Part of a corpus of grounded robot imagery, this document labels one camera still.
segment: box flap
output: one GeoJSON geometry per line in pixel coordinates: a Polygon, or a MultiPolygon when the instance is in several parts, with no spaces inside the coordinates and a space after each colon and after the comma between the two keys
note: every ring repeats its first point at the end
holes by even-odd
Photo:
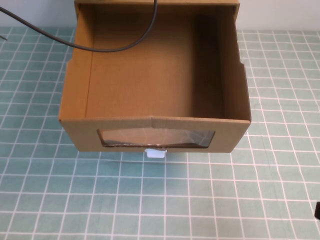
{"type": "MultiPolygon", "coordinates": [[[[153,4],[153,0],[75,0],[79,4],[153,4]]],[[[238,0],[158,0],[158,4],[237,5],[238,0]]]]}

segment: box side wall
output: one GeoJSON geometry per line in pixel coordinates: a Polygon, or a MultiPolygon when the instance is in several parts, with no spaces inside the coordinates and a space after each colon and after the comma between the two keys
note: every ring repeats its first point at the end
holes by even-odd
{"type": "Polygon", "coordinates": [[[215,131],[208,148],[168,148],[168,152],[231,152],[248,129],[250,122],[243,120],[194,118],[136,118],[115,120],[66,120],[62,126],[81,152],[143,152],[145,147],[103,147],[98,130],[135,129],[184,129],[192,131],[215,131]]]}
{"type": "Polygon", "coordinates": [[[240,62],[232,10],[222,7],[217,19],[224,114],[227,119],[250,121],[247,78],[245,67],[240,62]]]}
{"type": "MultiPolygon", "coordinates": [[[[92,48],[94,45],[95,13],[93,6],[77,5],[78,23],[75,44],[92,48]]],[[[90,82],[92,55],[90,51],[73,49],[67,64],[59,119],[84,118],[90,82]]]]}

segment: black wire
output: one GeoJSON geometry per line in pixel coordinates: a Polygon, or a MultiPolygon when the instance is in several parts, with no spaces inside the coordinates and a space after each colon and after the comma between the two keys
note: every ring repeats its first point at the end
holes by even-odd
{"type": "Polygon", "coordinates": [[[65,41],[65,40],[63,40],[61,38],[53,36],[53,35],[51,35],[50,33],[46,32],[46,31],[41,30],[40,28],[32,25],[30,22],[27,22],[26,20],[24,20],[21,17],[13,14],[12,12],[8,11],[7,9],[4,9],[3,7],[0,7],[0,12],[3,12],[4,14],[7,14],[8,16],[14,18],[15,20],[19,21],[20,23],[26,25],[27,27],[35,30],[36,32],[38,32],[38,33],[40,33],[40,34],[42,34],[42,35],[54,40],[54,41],[57,41],[57,42],[59,42],[61,44],[67,45],[69,47],[76,48],[76,49],[81,49],[81,50],[85,50],[85,51],[90,51],[90,52],[97,52],[97,53],[114,53],[114,52],[120,52],[120,51],[124,51],[124,50],[130,49],[130,48],[138,45],[139,43],[141,43],[146,38],[146,36],[149,34],[149,32],[151,31],[151,29],[152,29],[152,27],[153,27],[153,25],[155,23],[156,15],[157,15],[157,8],[158,8],[158,0],[154,0],[153,15],[152,15],[151,23],[150,23],[149,27],[147,28],[147,30],[144,32],[144,34],[137,41],[135,41],[134,43],[131,43],[130,45],[127,45],[127,46],[124,46],[124,47],[120,47],[120,48],[114,48],[114,49],[99,49],[99,48],[91,48],[91,47],[77,45],[77,44],[74,44],[72,42],[65,41]]]}
{"type": "Polygon", "coordinates": [[[8,39],[6,39],[5,37],[3,37],[1,35],[0,35],[0,38],[3,39],[3,40],[6,40],[6,41],[8,40],[8,39]]]}

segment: white wall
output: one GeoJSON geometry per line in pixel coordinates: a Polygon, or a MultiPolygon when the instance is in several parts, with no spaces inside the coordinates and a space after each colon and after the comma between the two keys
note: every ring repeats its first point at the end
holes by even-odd
{"type": "MultiPolygon", "coordinates": [[[[239,0],[238,29],[320,30],[320,0],[239,0]]],[[[0,6],[39,27],[76,25],[74,0],[0,0],[0,6]]],[[[20,23],[0,12],[0,26],[20,23]]]]}

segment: cardboard box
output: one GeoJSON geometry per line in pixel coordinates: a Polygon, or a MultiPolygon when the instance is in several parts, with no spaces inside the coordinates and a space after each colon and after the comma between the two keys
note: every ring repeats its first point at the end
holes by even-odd
{"type": "MultiPolygon", "coordinates": [[[[76,0],[75,43],[118,48],[153,0],[76,0]]],[[[59,120],[79,151],[231,152],[251,123],[238,0],[158,0],[121,52],[73,50],[59,120]]]]}

